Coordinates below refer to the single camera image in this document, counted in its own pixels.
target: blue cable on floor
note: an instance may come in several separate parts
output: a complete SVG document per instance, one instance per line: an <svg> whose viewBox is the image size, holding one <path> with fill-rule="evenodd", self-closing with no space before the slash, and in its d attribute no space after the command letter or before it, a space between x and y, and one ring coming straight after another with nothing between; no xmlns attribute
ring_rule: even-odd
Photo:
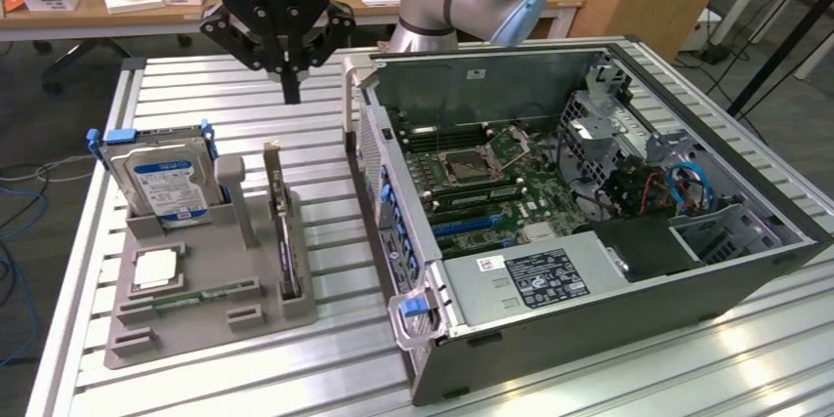
<svg viewBox="0 0 834 417"><path fill-rule="evenodd" d="M0 188L0 191L8 192L9 194L13 194L13 195L25 195L28 197L35 197L40 201L40 209L37 210L37 214L35 214L35 217L32 217L32 219L19 229L12 231L9 234L0 235L0 241L8 241L13 237L19 236L27 229L31 228L32 225L37 223L37 221L40 220L40 217L43 217L43 214L47 211L47 199L43 196L43 194L37 192L32 192L31 190L13 190L8 188Z"/></svg>
<svg viewBox="0 0 834 417"><path fill-rule="evenodd" d="M20 269L17 269L17 265L13 264L8 259L0 258L0 264L3 264L9 271L12 271L12 275L17 276L17 279L21 283L21 288L24 289L24 300L27 301L27 310L28 310L28 338L27 341L20 344L20 346L15 349L15 351L5 357L3 361L0 361L0 368L3 368L7 363L9 363L21 352L28 349L28 347L33 344L35 339L37 337L37 314L35 312L35 301L31 298L31 291L28 290L28 282L27 277Z"/></svg>

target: aluminum extrusion table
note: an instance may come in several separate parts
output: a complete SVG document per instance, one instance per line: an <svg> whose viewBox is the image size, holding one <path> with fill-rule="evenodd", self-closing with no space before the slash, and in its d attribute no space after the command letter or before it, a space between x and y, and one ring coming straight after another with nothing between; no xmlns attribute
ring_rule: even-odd
<svg viewBox="0 0 834 417"><path fill-rule="evenodd" d="M831 200L658 56L639 44L620 44L833 231ZM121 72L108 128L152 129L208 119L220 153L244 156L251 192L265 187L257 156L261 144L279 136L288 184L304 201L320 319L300 329L107 369L103 348L125 201L99 164L29 416L646 417L834 412L834 250L765 285L709 322L439 404L411 406L342 146L339 62L347 53L342 51L326 67L312 71L303 84L304 104L296 106L281 105L279 85L228 56L156 59ZM634 105L660 132L674 128L675 118L644 93L636 93Z"/></svg>

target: blue cable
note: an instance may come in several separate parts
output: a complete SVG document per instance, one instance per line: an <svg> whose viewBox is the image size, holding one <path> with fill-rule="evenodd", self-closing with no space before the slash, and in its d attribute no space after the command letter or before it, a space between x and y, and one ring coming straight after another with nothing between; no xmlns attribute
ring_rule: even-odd
<svg viewBox="0 0 834 417"><path fill-rule="evenodd" d="M37 192L32 192L29 190L13 190L8 188L0 188L0 191L8 192L9 194L13 194L13 195L27 195L28 197L35 197L40 201L40 210L37 210L37 214L35 215L35 217L19 229L12 231L9 234L0 235L0 241L8 241L9 239L20 235L32 225L37 223L37 221L40 220L40 217L43 217L43 214L47 211L47 199L43 196L43 194Z"/></svg>
<svg viewBox="0 0 834 417"><path fill-rule="evenodd" d="M709 186L709 180L706 179L706 174L703 173L703 170L700 169L700 167L695 165L694 163L691 163L690 161L675 163L672 166L670 166L668 173L666 174L666 186L668 186L670 188L670 193L672 194L672 198L675 199L675 202L678 202L678 204L680 205L686 205L687 203L686 200L683 199L683 196L678 193L678 188L675 188L675 169L678 168L690 170L699 177L702 190L706 194L706 203L707 203L706 210L707 212L711 212L715 198L713 197L713 190L710 189L710 186Z"/></svg>
<svg viewBox="0 0 834 417"><path fill-rule="evenodd" d="M28 282L24 276L24 273L20 269L17 269L17 265L13 264L9 260L0 258L0 264L3 264L11 271L12 275L17 276L17 279L21 282L21 287L24 288L24 300L27 301L27 310L28 310L28 338L27 341L15 349L15 351L5 357L3 361L0 361L0 368L3 368L23 351L31 347L37 337L37 315L35 313L35 301L31 298L31 291L28 290Z"/></svg>

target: wooden desk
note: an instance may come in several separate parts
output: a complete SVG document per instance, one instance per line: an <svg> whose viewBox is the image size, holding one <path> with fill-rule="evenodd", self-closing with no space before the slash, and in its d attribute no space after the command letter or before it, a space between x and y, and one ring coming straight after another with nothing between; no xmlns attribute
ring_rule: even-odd
<svg viewBox="0 0 834 417"><path fill-rule="evenodd" d="M0 19L0 41L196 33L201 13L217 1L205 0L200 7L164 7L117 15L107 13L104 0L81 0L73 12L29 12L21 7ZM396 23L398 7L367 7L362 0L339 1L354 8L358 24ZM547 1L542 16L554 19L548 37L567 36L576 8L582 4L583 0Z"/></svg>

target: floor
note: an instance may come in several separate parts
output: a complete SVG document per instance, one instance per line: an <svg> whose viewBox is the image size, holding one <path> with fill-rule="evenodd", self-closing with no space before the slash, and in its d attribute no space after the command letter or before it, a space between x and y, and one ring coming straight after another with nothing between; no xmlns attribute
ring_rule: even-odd
<svg viewBox="0 0 834 417"><path fill-rule="evenodd" d="M713 7L726 12L733 1L714 0ZM739 25L745 25L755 8L766 1L753 0L754 5L742 16ZM722 81L722 88L731 97L745 88L806 9L807 6L795 2L771 29L766 41L747 49L750 60L738 62ZM834 20L829 18L818 23L769 83L793 68L833 28ZM371 36L364 37L355 45L372 40ZM737 43L743 44L745 40L746 35L741 34ZM179 48L173 36L125 39L119 42L139 57L221 54L219 48L200 37L195 37L195 43L188 49ZM77 66L65 71L65 92L63 96L53 98L40 91L37 73L72 47L72 42L56 41L53 46L55 52L41 56L31 44L20 43L5 56L0 56L0 168L24 163L43 164L84 154L84 133L89 127L100 128L107 120L119 73L117 58L109 51L95 51ZM4 46L0 45L0 55L3 51ZM698 63L690 55L682 55L680 60L687 64ZM703 68L717 77L727 63L705 65ZM834 150L830 134L830 123L834 122L834 82L827 80L833 68L834 58L826 58L806 82L790 78L750 115L750 120L771 147L829 195L834 195L834 158L830 157ZM713 83L700 69L682 68L682 71L698 87L706 89L711 86ZM718 92L711 97L723 105L727 104ZM91 166L89 160L71 163L61 166L51 176L71 177L89 171ZM20 168L4 171L1 176L19 176L29 171L31 168ZM31 180L3 184L0 187L37 191L40 182ZM51 184L45 192L49 205L41 220L23 236L7 242L28 278L40 323L36 344L21 355L27 360L0 369L0 402L4 415L17 416L25 412L36 358L45 341L49 317L72 249L85 187L87 180ZM25 197L8 193L0 193L0 200L0 220L5 220L28 202ZM8 233L8 229L13 229L13 226L3 229L3 232ZM0 308L0 357L27 338L25 304L17 291L8 304Z"/></svg>

